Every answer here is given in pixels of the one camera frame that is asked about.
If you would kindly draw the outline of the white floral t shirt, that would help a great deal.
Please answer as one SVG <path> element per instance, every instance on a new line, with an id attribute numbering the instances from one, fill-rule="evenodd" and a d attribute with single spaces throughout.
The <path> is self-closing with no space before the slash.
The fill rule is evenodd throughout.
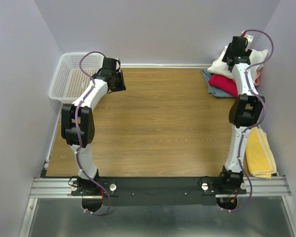
<path id="1" fill-rule="evenodd" d="M 207 69 L 207 71 L 212 74 L 222 75 L 229 79 L 235 80 L 232 73 L 228 70 L 228 65 L 222 61 L 222 58 L 224 57 L 226 50 L 227 46 L 224 47 L 219 58 L 212 63 L 212 65 Z M 257 64 L 264 61 L 266 59 L 267 54 L 267 49 L 263 51 L 256 51 L 255 49 L 252 49 L 252 52 L 249 57 L 251 64 Z M 262 67 L 263 64 L 250 68 L 251 77 L 253 81 L 256 80 L 257 71 L 259 71 Z"/>

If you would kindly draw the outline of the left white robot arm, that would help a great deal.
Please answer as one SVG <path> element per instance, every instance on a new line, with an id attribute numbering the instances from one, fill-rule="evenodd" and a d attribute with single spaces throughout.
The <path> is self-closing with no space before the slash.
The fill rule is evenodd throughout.
<path id="1" fill-rule="evenodd" d="M 61 136 L 73 151 L 78 166 L 77 184 L 72 186 L 94 195 L 99 190 L 108 192 L 97 181 L 98 168 L 92 155 L 91 143 L 95 136 L 93 111 L 104 95 L 124 91 L 126 86 L 119 59 L 103 57 L 100 69 L 91 75 L 82 67 L 86 57 L 80 60 L 79 68 L 90 83 L 74 102 L 62 106 Z"/>

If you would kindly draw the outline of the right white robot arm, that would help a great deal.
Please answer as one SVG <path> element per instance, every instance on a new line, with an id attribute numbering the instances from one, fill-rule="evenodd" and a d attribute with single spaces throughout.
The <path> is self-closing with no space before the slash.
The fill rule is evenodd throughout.
<path id="1" fill-rule="evenodd" d="M 238 92 L 228 117 L 232 131 L 229 153 L 217 181 L 218 190 L 224 194 L 241 189 L 247 141 L 265 102 L 263 97 L 259 97 L 251 77 L 252 51 L 247 49 L 247 44 L 247 38 L 234 36 L 222 58 L 235 79 Z"/>

